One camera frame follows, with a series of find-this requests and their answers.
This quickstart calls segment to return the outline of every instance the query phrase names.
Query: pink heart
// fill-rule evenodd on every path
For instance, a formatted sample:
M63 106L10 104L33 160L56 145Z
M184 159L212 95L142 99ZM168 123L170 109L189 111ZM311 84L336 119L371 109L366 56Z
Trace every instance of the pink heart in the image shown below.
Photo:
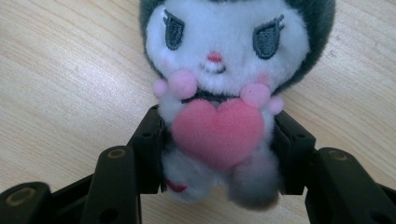
M185 154L225 171L257 147L263 128L260 111L240 99L229 100L218 108L208 101L195 100L177 115L171 132Z

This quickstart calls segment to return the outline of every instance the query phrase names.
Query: kuromi plush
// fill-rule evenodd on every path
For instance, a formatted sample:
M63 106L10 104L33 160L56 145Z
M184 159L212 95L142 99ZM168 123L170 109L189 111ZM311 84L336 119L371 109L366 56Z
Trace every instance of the kuromi plush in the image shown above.
M165 182L184 202L216 185L260 210L282 185L270 145L278 94L318 60L333 0L141 0L145 50L160 77L154 94L172 136Z

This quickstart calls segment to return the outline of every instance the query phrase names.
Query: wooden table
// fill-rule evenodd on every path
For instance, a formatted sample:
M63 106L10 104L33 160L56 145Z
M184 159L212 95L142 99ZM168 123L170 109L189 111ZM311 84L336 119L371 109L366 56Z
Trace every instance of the wooden table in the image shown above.
M318 65L285 91L285 110L317 148L355 155L396 189L396 2L339 0ZM0 191L29 181L51 190L93 172L102 150L127 143L157 104L138 0L0 1ZM249 212L215 189L184 205L143 196L145 223L307 223L303 196Z

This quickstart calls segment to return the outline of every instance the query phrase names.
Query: plush eye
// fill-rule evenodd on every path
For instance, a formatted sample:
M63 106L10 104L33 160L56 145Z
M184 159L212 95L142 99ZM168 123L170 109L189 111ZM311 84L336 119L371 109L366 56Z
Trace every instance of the plush eye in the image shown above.
M254 29L253 48L259 58L268 60L276 54L280 31L283 29L283 25L280 25L280 22L283 18L284 16L281 15L279 18Z
M183 38L184 22L165 10L166 18L163 21L166 25L165 42L166 47L176 50L181 45Z

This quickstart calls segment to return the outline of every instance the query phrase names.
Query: plush body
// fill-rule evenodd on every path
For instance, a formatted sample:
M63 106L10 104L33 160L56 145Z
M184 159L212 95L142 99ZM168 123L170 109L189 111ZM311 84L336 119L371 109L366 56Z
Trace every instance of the plush body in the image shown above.
M276 201L281 176L269 146L283 102L275 93L318 59L333 7L333 1L141 1L146 53L162 77L154 94L173 136L163 153L171 193L195 202L220 184L249 209ZM323 26L307 22L311 14Z

